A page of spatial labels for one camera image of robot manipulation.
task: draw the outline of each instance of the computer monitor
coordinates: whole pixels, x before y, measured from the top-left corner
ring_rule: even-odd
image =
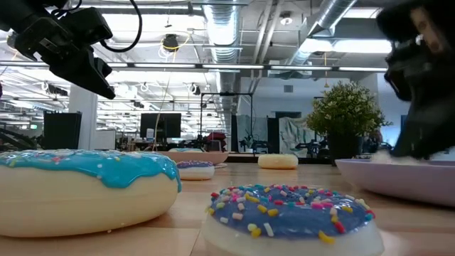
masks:
[[[158,114],[141,114],[141,138],[147,137],[147,129],[155,130]],[[180,138],[182,116],[178,114],[160,114],[157,137],[158,138]]]

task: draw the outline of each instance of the office ceiling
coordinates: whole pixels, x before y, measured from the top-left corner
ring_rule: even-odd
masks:
[[[137,1],[138,4],[149,4],[152,1]],[[249,6],[242,7],[240,19],[240,63],[250,64],[253,60],[253,53],[258,38],[258,28],[264,21],[264,8],[267,0],[253,1]],[[393,0],[359,0],[354,9],[348,12],[344,20],[346,24],[340,22],[340,34],[338,38],[324,38],[329,40],[332,44],[342,39],[362,39],[368,31],[349,31],[349,28],[357,26],[361,21],[373,21],[371,24],[374,26],[374,17],[387,3],[394,2]],[[124,4],[128,6],[128,1],[84,1],[84,4],[104,5],[108,7],[113,4]],[[285,1],[282,11],[290,11],[292,23],[282,25],[277,23],[274,33],[269,44],[265,62],[278,61],[289,58],[299,47],[299,30],[301,29],[302,22],[305,17],[310,16],[318,11],[320,1]],[[109,8],[104,9],[109,26],[112,29],[114,38],[109,42],[112,47],[123,48],[129,45],[137,32],[137,17],[131,13],[131,9],[121,9],[120,12],[114,14],[113,10]],[[167,15],[163,12],[162,15],[149,15],[144,14],[144,28],[139,45],[129,51],[128,53],[111,53],[105,50],[101,45],[94,46],[95,54],[103,58],[107,62],[147,62],[147,63],[162,63],[162,62],[176,62],[176,63],[211,63],[212,55],[210,48],[212,43],[208,40],[207,24],[202,16],[186,16],[186,15]],[[166,54],[161,49],[161,40],[166,34],[176,34],[178,42],[183,45],[177,54]],[[8,33],[0,31],[0,60],[14,60],[14,61],[29,61],[23,57],[16,50],[10,48],[6,44],[6,37]],[[385,68],[384,61],[385,53],[340,53],[328,52],[327,54],[313,54],[310,56],[309,61],[313,65],[336,65],[346,67],[369,67],[369,68]],[[0,67],[1,81],[3,84],[4,97],[19,97],[19,98],[36,98],[39,101],[29,99],[22,102],[4,102],[2,112],[40,112],[41,110],[65,110],[68,106],[67,97],[59,97],[62,100],[51,101],[55,95],[50,95],[43,90],[46,88],[44,82],[55,85],[67,90],[70,93],[70,84],[43,69],[33,68],[11,68]],[[163,104],[163,110],[178,110],[195,112],[199,108],[197,103],[179,103],[179,102],[192,102],[200,100],[199,96],[191,93],[191,86],[198,86],[203,92],[218,92],[216,73],[169,73],[169,72],[145,72],[145,71],[115,71],[107,79],[112,86],[116,88],[117,100],[136,98],[140,100],[174,100],[177,103]],[[357,73],[331,73],[313,72],[309,78],[313,80],[328,78],[355,78],[359,76]],[[169,89],[164,95],[166,86]],[[298,90],[298,95],[295,97],[305,97],[312,92],[306,90]],[[130,102],[101,102],[99,110],[105,110],[107,115],[112,116],[112,119],[118,119],[118,122],[106,122],[106,118],[100,119],[100,126],[121,127],[122,119],[120,113],[125,111],[141,111],[141,110],[159,110],[161,103],[146,104],[144,109],[139,109],[132,106]],[[208,111],[213,113],[221,112],[219,104],[212,104],[208,107]],[[0,122],[7,122],[13,119],[23,119],[23,117],[0,116]],[[222,118],[219,123],[220,127],[226,126],[227,118]],[[128,130],[134,130],[138,125],[133,126],[136,122],[131,121],[128,125]]]

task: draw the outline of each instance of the green plant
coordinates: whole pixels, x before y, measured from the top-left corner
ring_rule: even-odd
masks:
[[[369,89],[358,82],[339,81],[322,99],[313,101],[313,112],[306,125],[319,134],[338,133],[364,135],[381,126],[391,125],[375,103]]]

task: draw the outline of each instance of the potted plant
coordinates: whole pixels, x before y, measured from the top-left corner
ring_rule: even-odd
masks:
[[[391,125],[375,102],[374,95],[358,82],[338,82],[323,98],[313,101],[306,117],[308,128],[328,137],[332,164],[361,153],[362,136]]]

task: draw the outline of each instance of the toy donut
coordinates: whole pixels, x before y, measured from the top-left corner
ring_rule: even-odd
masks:
[[[215,167],[207,161],[181,161],[177,168],[181,179],[186,181],[208,180],[215,173]]]
[[[264,154],[257,160],[263,169],[290,170],[299,165],[299,159],[293,154]]]
[[[161,154],[0,154],[0,235],[53,237],[122,228],[165,213],[181,190]]]
[[[202,227],[211,255],[373,256],[383,250],[362,199],[305,186],[239,186],[212,193]]]
[[[201,149],[186,149],[186,148],[182,148],[182,149],[169,149],[169,152],[192,152],[192,153],[202,153],[202,150]]]

